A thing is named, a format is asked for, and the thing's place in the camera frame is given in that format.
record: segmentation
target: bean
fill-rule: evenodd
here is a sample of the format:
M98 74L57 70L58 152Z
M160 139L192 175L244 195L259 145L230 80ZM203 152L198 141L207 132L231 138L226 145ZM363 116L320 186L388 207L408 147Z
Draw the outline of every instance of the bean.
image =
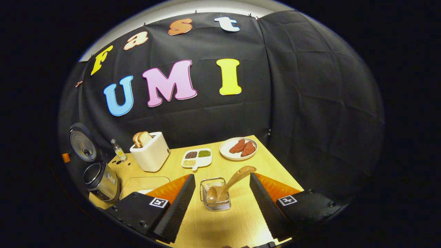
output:
M185 158L195 158L196 154L197 154L197 152L191 151L191 152L187 153L187 155L185 155Z
M199 151L198 157L199 158L201 158L201 157L208 157L210 155L211 155L211 152L209 150L202 150L202 151Z
M186 167L191 167L194 166L196 164L196 160L185 160L184 161L184 166Z

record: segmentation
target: yellow letter i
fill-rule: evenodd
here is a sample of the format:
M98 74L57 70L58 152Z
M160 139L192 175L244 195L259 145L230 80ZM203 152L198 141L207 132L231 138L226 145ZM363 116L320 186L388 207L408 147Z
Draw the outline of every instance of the yellow letter i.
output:
M221 59L216 61L222 71L222 88L219 89L221 95L237 95L242 92L242 88L237 85L236 67L239 61L235 59Z

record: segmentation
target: white plate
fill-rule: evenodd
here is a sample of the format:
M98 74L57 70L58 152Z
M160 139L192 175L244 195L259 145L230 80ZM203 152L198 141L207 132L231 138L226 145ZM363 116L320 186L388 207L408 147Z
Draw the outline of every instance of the white plate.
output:
M245 157L241 157L241 156L240 156L240 155L242 154L242 152L231 153L231 152L230 152L230 149L231 149L235 144L237 144L237 143L239 142L239 140L241 140L241 139L245 139L245 143L251 141L251 143L253 143L253 146L256 148L256 150L255 150L253 153L251 153L250 155L245 156ZM244 137L231 138L231 139L225 140L225 141L220 145L220 147L219 147L219 151L220 151L220 154L222 154L222 156L224 156L224 157L226 157L226 158L228 158L228 159L230 159L230 160L236 160L236 161L239 161L239 160L245 160L245 159L249 159L249 158L253 157L254 154L256 154L256 151L257 151L257 143L256 143L254 140L252 140L252 139L244 138Z
M208 156L208 157L201 157L201 158L198 157L199 156L199 151L202 151L202 150L209 151L210 152L210 156ZM197 152L196 157L195 158L185 158L185 156L189 152L192 152L192 151ZM188 150L188 151L186 151L184 153L184 156L182 157L181 166L184 167L184 168L192 168L193 171L197 171L199 167L205 167L205 166L208 166L209 164L211 164L212 159L213 159L213 152L211 151L210 148ZM187 166L184 166L184 161L186 161L186 160L195 160L196 163L195 163L195 165L193 167L187 167Z

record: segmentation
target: plate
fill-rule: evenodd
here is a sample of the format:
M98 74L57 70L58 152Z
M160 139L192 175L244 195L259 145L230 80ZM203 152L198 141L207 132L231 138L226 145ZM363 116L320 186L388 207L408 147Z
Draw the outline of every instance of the plate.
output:
M199 153L203 150L209 151L210 156L207 157L199 157ZM196 157L194 158L185 158L187 154L190 152L195 152ZM194 150L188 150L184 153L184 156L182 157L181 166L184 168L192 168L193 171L197 171L199 167L205 167L211 164L211 161L213 159L213 152L210 148L202 148L202 149L194 149ZM192 162L194 161L194 165L185 165L186 162Z
M132 192L139 192L141 194L147 194L148 192L169 183L170 179L167 177L132 177L124 184L120 200L128 196Z
M253 146L256 148L256 150L251 153L248 156L245 157L241 157L240 155L242 154L242 152L238 152L238 153L230 153L230 149L239 142L239 140L241 139L245 139L245 143L251 141L251 143L253 143ZM250 138L245 138L245 137L236 137L236 138L231 138L228 140L225 140L219 147L219 151L220 154L222 154L222 156L230 159L230 160L235 160L235 161L240 161L240 160L245 160L245 159L249 159L251 157L254 156L254 154L256 154L257 152L257 143L250 139Z

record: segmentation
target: white toaster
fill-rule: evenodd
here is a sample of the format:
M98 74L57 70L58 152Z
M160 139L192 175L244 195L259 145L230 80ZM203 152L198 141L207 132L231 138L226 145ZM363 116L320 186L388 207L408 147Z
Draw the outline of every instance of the white toaster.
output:
M153 139L142 148L136 148L133 145L130 147L130 153L143 171L157 172L170 155L170 150L162 132L152 132L149 134Z

